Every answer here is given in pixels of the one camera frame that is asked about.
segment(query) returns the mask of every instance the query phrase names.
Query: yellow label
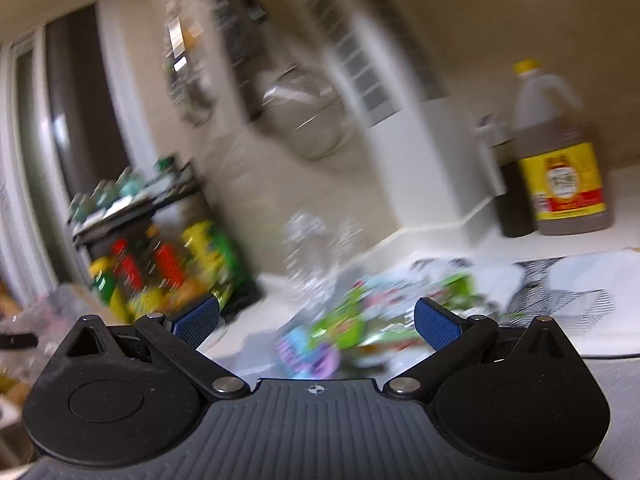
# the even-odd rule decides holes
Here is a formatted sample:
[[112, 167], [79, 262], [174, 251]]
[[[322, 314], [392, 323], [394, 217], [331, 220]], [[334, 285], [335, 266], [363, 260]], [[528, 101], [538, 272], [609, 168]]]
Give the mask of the yellow label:
[[520, 161], [538, 220], [575, 218], [607, 210], [590, 142]]

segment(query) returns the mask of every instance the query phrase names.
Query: air vent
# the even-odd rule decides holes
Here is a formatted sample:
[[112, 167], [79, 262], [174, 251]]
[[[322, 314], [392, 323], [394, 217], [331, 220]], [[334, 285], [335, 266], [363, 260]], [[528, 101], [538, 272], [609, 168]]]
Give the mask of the air vent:
[[447, 93], [438, 81], [423, 47], [411, 33], [396, 4], [392, 0], [366, 0], [366, 2], [404, 51], [411, 68], [420, 81], [425, 99], [445, 97]]
[[383, 121], [398, 110], [373, 69], [360, 41], [338, 8], [335, 0], [309, 0], [308, 10], [316, 25], [331, 44], [336, 57], [349, 73], [351, 83], [364, 104], [371, 125]]

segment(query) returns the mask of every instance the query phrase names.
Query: metal pivot screw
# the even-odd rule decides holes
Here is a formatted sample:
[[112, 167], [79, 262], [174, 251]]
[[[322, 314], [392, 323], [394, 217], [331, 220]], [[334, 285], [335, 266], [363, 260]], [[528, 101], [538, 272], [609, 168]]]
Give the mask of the metal pivot screw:
[[242, 390], [244, 381], [238, 377], [220, 377], [213, 381], [212, 386], [220, 394], [232, 394]]
[[412, 377], [396, 377], [389, 381], [389, 387], [395, 394], [412, 394], [420, 388], [420, 381]]

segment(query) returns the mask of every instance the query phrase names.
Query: brown liquid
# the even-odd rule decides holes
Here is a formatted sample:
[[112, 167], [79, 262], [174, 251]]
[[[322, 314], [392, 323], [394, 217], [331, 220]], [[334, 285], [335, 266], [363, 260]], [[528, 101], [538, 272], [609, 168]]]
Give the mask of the brown liquid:
[[[556, 119], [517, 131], [515, 148], [518, 158], [527, 158], [543, 153], [554, 152], [582, 142], [593, 142], [593, 128], [584, 124], [570, 124], [565, 119]], [[607, 193], [605, 175], [602, 172], [598, 148], [594, 144], [596, 160], [602, 179], [604, 203], [607, 210], [588, 216], [538, 220], [538, 231], [544, 235], [573, 235], [606, 229], [613, 223], [612, 204]]]

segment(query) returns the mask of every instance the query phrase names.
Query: ribbed gray surface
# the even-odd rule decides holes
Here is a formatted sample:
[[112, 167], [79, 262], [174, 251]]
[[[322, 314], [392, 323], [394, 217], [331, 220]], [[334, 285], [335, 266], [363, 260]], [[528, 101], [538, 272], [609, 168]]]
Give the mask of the ribbed gray surface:
[[603, 479], [589, 465], [559, 473], [500, 471], [449, 446], [416, 402], [371, 380], [263, 380], [251, 396], [214, 403], [194, 433], [156, 459], [81, 470], [44, 459], [25, 480]]

